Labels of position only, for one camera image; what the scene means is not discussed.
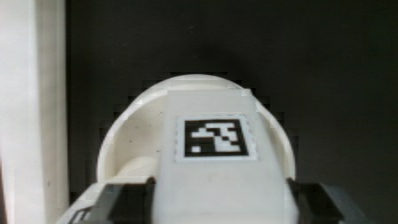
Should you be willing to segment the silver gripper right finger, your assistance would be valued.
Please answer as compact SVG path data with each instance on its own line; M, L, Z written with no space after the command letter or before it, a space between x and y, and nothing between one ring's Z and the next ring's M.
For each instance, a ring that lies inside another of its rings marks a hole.
M286 182L299 207L299 224L349 224L356 220L356 206L343 189L294 179Z

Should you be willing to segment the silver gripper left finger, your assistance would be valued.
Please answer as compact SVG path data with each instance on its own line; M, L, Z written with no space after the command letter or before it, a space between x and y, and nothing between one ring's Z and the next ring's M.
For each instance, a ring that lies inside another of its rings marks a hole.
M157 180L107 184L93 206L87 224L151 224Z

